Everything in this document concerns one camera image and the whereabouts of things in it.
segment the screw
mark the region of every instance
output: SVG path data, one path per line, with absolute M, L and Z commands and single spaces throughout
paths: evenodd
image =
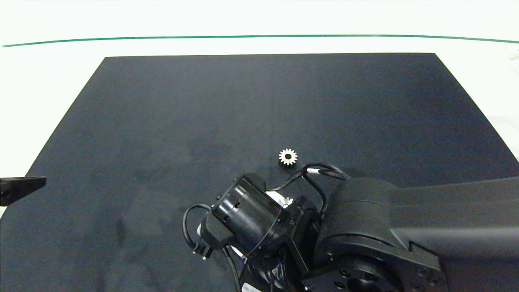
M 431 274 L 431 270 L 427 269 L 426 267 L 417 267 L 416 272 L 420 276 L 427 276 L 427 275 Z
M 417 283 L 412 283 L 411 289 L 413 290 L 413 292 L 424 292 L 425 291 L 425 287 L 423 285 L 420 285 Z
M 438 277 L 430 277 L 428 279 L 429 281 L 429 285 L 431 286 L 441 286 L 443 285 L 443 280 L 441 278 L 438 278 Z

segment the black bracket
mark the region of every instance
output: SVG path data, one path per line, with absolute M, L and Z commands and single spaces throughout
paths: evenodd
M 11 205 L 42 188 L 46 182 L 46 177 L 0 178 L 0 206 Z

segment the white gear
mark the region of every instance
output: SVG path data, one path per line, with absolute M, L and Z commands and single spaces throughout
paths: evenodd
M 292 149 L 285 149 L 279 152 L 279 162 L 284 166 L 293 166 L 297 162 L 297 153 Z

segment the bolt hole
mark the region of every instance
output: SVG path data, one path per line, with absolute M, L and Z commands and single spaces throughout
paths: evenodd
M 344 285 L 343 283 L 338 282 L 338 281 L 333 282 L 333 284 L 335 285 L 335 287 L 337 287 L 337 288 L 339 288 L 339 289 L 344 289 L 344 288 L 346 288 L 346 285 Z
M 339 274 L 345 278 L 351 277 L 351 274 L 346 270 L 339 270 Z

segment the white cable label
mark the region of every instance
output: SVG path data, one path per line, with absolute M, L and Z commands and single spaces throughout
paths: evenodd
M 252 287 L 248 283 L 243 283 L 243 287 L 241 288 L 241 292 L 261 292 L 258 289 Z
M 307 168 L 306 172 L 308 172 L 309 174 L 316 174 L 316 175 L 318 175 L 319 174 L 319 168 Z

